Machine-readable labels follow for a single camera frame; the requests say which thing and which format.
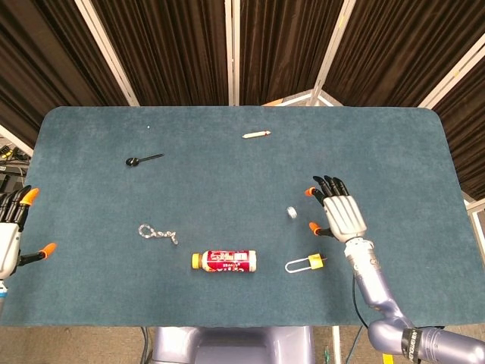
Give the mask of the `black plastic spoon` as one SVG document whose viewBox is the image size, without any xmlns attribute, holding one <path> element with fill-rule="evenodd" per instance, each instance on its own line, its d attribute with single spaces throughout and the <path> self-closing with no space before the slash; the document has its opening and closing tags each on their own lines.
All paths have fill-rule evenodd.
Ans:
<svg viewBox="0 0 485 364">
<path fill-rule="evenodd" d="M 150 155 L 150 156 L 147 156 L 147 157 L 144 157 L 144 158 L 131 157 L 131 158 L 128 158 L 125 161 L 125 164 L 128 167 L 136 167 L 136 166 L 138 166 L 142 162 L 146 162 L 146 161 L 149 161 L 149 160 L 152 160 L 152 159 L 156 159 L 156 158 L 161 158 L 163 156 L 164 156 L 164 153 Z"/>
</svg>

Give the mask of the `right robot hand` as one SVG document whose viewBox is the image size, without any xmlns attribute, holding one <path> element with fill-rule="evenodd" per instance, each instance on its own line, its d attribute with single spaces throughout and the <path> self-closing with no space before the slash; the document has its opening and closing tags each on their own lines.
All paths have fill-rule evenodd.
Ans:
<svg viewBox="0 0 485 364">
<path fill-rule="evenodd" d="M 308 226 L 315 236 L 333 237 L 341 243 L 346 243 L 365 235 L 367 226 L 355 199 L 350 195 L 346 185 L 338 177 L 314 176 L 319 185 L 305 191 L 306 196 L 313 196 L 322 206 L 328 228 L 322 228 L 318 223 L 310 221 Z"/>
</svg>

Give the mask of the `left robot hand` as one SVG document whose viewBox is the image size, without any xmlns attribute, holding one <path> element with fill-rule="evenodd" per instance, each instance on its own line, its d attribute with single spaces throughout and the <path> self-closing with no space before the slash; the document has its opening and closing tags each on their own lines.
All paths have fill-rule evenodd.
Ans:
<svg viewBox="0 0 485 364">
<path fill-rule="evenodd" d="M 12 276 L 19 266 L 47 259 L 57 248 L 56 243 L 50 243 L 36 253 L 20 253 L 21 235 L 39 191 L 37 187 L 26 185 L 14 192 L 0 194 L 0 281 Z"/>
</svg>

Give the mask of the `red Costa coffee bottle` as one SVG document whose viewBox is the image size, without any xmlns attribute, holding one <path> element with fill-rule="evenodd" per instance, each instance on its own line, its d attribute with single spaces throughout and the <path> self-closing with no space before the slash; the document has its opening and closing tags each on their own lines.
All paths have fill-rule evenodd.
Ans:
<svg viewBox="0 0 485 364">
<path fill-rule="evenodd" d="M 256 251 L 250 250 L 207 250 L 203 253 L 193 253 L 192 269 L 202 269 L 206 272 L 255 272 L 257 269 Z"/>
</svg>

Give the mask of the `brass padlock with long shackle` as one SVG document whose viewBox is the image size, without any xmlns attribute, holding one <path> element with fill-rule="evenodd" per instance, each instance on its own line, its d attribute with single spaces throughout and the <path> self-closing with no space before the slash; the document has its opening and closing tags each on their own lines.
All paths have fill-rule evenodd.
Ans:
<svg viewBox="0 0 485 364">
<path fill-rule="evenodd" d="M 287 262 L 284 269 L 289 274 L 296 274 L 303 271 L 318 270 L 325 266 L 327 258 L 320 253 L 311 254 L 305 258 L 295 259 Z"/>
</svg>

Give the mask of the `brown curtain screen panel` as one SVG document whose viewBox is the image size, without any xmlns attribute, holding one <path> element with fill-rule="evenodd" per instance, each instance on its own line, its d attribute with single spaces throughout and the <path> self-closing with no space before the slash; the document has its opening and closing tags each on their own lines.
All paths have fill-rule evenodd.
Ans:
<svg viewBox="0 0 485 364">
<path fill-rule="evenodd" d="M 92 3 L 140 105 L 227 105 L 224 0 Z"/>
<path fill-rule="evenodd" d="M 485 198 L 485 33 L 419 106 L 440 117 L 462 191 Z"/>
<path fill-rule="evenodd" d="M 239 103 L 313 88 L 345 0 L 241 0 Z"/>
<path fill-rule="evenodd" d="M 485 0 L 356 0 L 323 89 L 416 107 L 485 33 Z"/>
<path fill-rule="evenodd" d="M 0 125 L 34 147 L 58 106 L 126 106 L 75 0 L 0 0 Z"/>
</svg>

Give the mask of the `purple-grey robot torso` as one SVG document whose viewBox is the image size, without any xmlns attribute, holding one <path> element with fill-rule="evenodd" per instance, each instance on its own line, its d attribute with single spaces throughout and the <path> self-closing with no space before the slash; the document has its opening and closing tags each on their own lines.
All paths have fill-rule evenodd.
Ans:
<svg viewBox="0 0 485 364">
<path fill-rule="evenodd" d="M 149 364 L 315 364 L 312 328 L 157 327 Z"/>
</svg>

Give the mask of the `white table leg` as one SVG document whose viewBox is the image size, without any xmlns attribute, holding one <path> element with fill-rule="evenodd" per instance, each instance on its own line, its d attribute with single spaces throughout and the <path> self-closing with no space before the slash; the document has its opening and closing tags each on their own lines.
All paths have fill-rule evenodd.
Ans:
<svg viewBox="0 0 485 364">
<path fill-rule="evenodd" d="M 331 329 L 333 341 L 333 364 L 342 364 L 340 327 L 338 325 L 334 325 Z"/>
</svg>

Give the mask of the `blue carpet table cover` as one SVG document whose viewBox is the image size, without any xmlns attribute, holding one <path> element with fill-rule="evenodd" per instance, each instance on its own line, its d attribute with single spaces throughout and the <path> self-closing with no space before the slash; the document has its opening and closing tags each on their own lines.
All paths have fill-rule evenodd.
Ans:
<svg viewBox="0 0 485 364">
<path fill-rule="evenodd" d="M 271 135 L 243 139 L 269 130 Z M 131 157 L 161 158 L 128 167 Z M 308 223 L 305 190 L 343 180 L 404 313 L 472 320 L 474 238 L 437 115 L 422 108 L 145 107 L 50 111 L 27 180 L 40 189 L 4 325 L 329 325 L 355 321 L 343 245 Z M 292 206 L 297 217 L 286 209 Z M 254 250 L 255 272 L 192 269 L 193 253 Z M 320 253 L 318 270 L 284 265 Z"/>
</svg>

